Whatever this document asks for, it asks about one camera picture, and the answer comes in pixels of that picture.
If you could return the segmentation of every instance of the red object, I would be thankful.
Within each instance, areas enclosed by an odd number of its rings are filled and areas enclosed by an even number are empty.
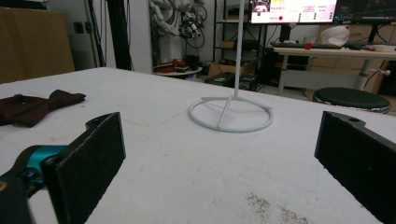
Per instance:
[[[311,49],[312,48],[312,43],[306,43],[304,46],[304,49]]]
[[[157,72],[172,73],[172,72],[175,72],[175,67],[174,66],[166,66],[166,67],[162,67],[162,68],[157,68]]]
[[[172,60],[172,64],[174,65],[174,67],[187,67],[187,63],[184,60],[181,59],[174,59]]]

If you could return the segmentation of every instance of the white stand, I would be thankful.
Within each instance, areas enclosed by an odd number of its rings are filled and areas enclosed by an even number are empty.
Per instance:
[[[244,26],[244,10],[245,10],[245,1],[241,0],[240,1],[240,6],[239,6],[239,23],[238,23],[238,42],[236,45],[236,69],[235,69],[235,91],[234,91],[234,95],[231,95],[229,97],[203,97],[201,98],[202,101],[193,104],[190,109],[189,109],[189,115],[191,117],[192,120],[194,120],[195,122],[197,122],[198,124],[209,128],[209,129],[213,129],[213,130],[217,130],[217,131],[221,131],[221,132],[227,132],[227,133],[248,133],[248,132],[255,132],[261,129],[264,129],[266,127],[268,127],[269,125],[272,124],[272,122],[274,121],[274,114],[272,112],[272,108],[266,105],[261,105],[259,103],[255,103],[252,101],[249,101],[247,99],[243,99],[241,97],[238,96],[238,91],[239,91],[239,74],[240,74],[240,70],[241,70],[241,55],[242,55],[242,33],[243,33],[243,26]],[[196,117],[193,113],[194,108],[198,105],[201,104],[205,104],[207,102],[210,101],[226,101],[226,105],[224,106],[224,109],[222,111],[221,117],[219,119],[219,122],[217,124],[211,124],[208,122],[205,122],[201,119],[199,119],[198,117]],[[255,127],[251,127],[251,128],[227,128],[227,127],[223,127],[222,123],[224,121],[224,118],[227,114],[228,108],[230,106],[230,103],[232,101],[243,101],[252,105],[256,105],[260,108],[263,109],[263,111],[265,113],[268,113],[269,119],[265,120],[262,124],[255,126]]]

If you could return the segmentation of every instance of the vertical pole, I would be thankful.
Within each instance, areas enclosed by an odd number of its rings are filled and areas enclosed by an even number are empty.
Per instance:
[[[235,98],[238,97],[239,91],[239,74],[241,71],[241,57],[242,57],[242,38],[244,33],[244,11],[245,1],[240,0],[239,4],[239,23],[238,23],[238,41],[236,43],[236,69],[235,69]]]
[[[116,66],[119,69],[132,70],[132,59],[129,52],[127,22],[123,0],[107,0],[107,6]]]

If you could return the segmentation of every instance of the keyboard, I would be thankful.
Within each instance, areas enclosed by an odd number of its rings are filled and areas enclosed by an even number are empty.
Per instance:
[[[305,44],[300,43],[281,43],[273,42],[271,45],[274,48],[291,48],[291,49],[304,49]],[[340,49],[341,47],[334,44],[312,44],[311,49]]]

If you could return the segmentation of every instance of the black pole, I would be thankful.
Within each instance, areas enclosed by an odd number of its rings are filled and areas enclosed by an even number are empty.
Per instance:
[[[132,70],[129,52],[127,22],[123,0],[106,0],[110,18],[111,36],[113,37],[116,66],[119,69]]]
[[[98,58],[99,58],[99,66],[104,67],[106,66],[105,63],[105,59],[104,59],[104,55],[103,55],[103,51],[102,51],[102,46],[100,43],[100,38],[99,38],[99,31],[98,31],[98,27],[97,27],[97,21],[96,21],[96,17],[95,17],[95,12],[93,9],[93,4],[92,4],[93,0],[88,0],[88,7],[90,9],[90,15],[91,15],[91,21],[93,23],[93,36],[95,38],[95,45],[96,45],[96,50],[98,53]]]
[[[373,28],[371,30],[371,33],[369,35],[369,40],[367,41],[368,43],[373,43],[374,42],[374,38],[376,36],[376,33],[378,33],[378,24],[374,24]]]

